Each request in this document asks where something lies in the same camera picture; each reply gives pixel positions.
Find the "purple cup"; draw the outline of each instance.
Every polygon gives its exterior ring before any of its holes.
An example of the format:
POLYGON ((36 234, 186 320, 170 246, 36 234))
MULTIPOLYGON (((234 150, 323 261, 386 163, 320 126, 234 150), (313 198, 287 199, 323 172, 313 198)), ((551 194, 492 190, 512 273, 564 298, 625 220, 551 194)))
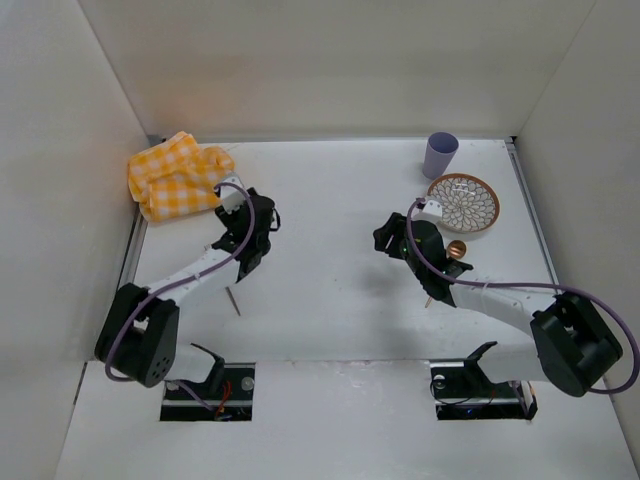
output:
POLYGON ((447 132, 437 132, 429 137, 424 154, 422 174, 429 180, 441 177, 460 146, 458 139, 447 132))

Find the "white table surface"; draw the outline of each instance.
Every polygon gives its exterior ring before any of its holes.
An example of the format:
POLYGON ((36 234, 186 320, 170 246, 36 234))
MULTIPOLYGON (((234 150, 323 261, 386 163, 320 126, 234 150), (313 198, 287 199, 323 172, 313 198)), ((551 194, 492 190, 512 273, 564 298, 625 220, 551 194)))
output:
MULTIPOLYGON (((608 397, 541 383, 531 423, 437 421, 419 359, 528 339, 480 314, 425 310, 408 268, 373 251, 373 230, 426 190, 424 146, 229 145, 283 227, 261 268, 233 288, 242 317, 220 292, 184 309, 179 335, 228 361, 258 361, 253 421, 161 423, 160 386, 110 382, 90 362, 57 479, 637 479, 608 397), (396 361, 310 361, 356 359, 396 361)), ((548 280, 504 143, 461 142, 449 171, 482 178, 501 200, 490 230, 459 236, 465 260, 495 278, 548 280)), ((172 273, 220 233, 212 213, 150 226, 136 281, 172 273)))
MULTIPOLYGON (((373 230, 406 213, 429 183, 420 173, 425 140, 245 143, 227 145, 246 186, 276 202, 282 229, 263 264, 232 288, 182 305, 181 341, 228 361, 395 360, 466 356, 481 343, 527 342, 480 313, 433 303, 406 264, 373 249, 373 230)), ((486 232, 456 235, 466 262, 502 280, 548 281, 505 144, 462 141, 448 172, 491 185, 500 217, 486 232)), ((213 212, 150 225, 136 283, 160 279, 203 252, 222 226, 213 212)))

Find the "yellow checkered cloth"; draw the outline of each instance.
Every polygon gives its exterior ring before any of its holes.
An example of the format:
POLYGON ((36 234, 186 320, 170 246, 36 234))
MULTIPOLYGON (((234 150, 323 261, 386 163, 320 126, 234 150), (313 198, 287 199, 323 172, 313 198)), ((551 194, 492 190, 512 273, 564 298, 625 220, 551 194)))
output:
POLYGON ((180 132, 129 159, 129 190, 144 217, 160 222, 217 207, 213 187, 234 167, 222 148, 202 149, 180 132))

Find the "woven plate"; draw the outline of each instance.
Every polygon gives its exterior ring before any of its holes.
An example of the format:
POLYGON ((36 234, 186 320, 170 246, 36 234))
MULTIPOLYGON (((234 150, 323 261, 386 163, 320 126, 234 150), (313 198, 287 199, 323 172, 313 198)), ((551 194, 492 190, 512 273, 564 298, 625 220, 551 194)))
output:
POLYGON ((461 233, 485 230, 500 215, 500 202, 485 182, 466 173, 450 173, 436 179, 427 195, 442 205, 442 225, 461 233))

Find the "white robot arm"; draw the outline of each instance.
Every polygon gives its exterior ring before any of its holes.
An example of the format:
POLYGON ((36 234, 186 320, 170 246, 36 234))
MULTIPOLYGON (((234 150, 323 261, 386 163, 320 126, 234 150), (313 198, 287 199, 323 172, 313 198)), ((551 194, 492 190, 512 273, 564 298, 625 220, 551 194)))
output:
POLYGON ((435 226, 441 212, 436 200, 426 200, 412 219, 412 230, 415 248, 444 276, 429 270, 416 255, 407 238, 407 218, 399 213, 374 232, 375 249, 404 260, 435 300, 484 313, 533 341, 521 346, 488 342, 469 357, 432 361, 432 377, 465 378, 468 397, 486 395, 492 385, 502 382, 528 380, 549 381, 576 397, 588 392, 622 356, 622 347, 591 302, 571 293, 486 288, 491 279, 477 275, 472 265, 447 257, 435 226))
MULTIPOLYGON (((223 182, 243 188, 235 174, 223 182)), ((227 228, 225 234, 202 257, 173 275, 147 287, 123 285, 116 292, 98 338, 96 357, 107 363, 111 355, 113 368, 146 387, 161 381, 186 380, 197 384, 200 391, 217 390, 224 359, 200 345, 177 344, 180 306, 196 289, 215 292, 246 277, 269 253, 269 233, 280 227, 273 200, 249 189, 254 226, 245 247, 238 252, 250 229, 250 206, 236 188, 222 186, 218 194, 221 206, 215 213, 227 228), (159 293, 150 299, 150 292, 159 293), (135 318, 139 323, 128 322, 144 302, 135 318), (116 342, 123 329, 124 336, 116 342)))

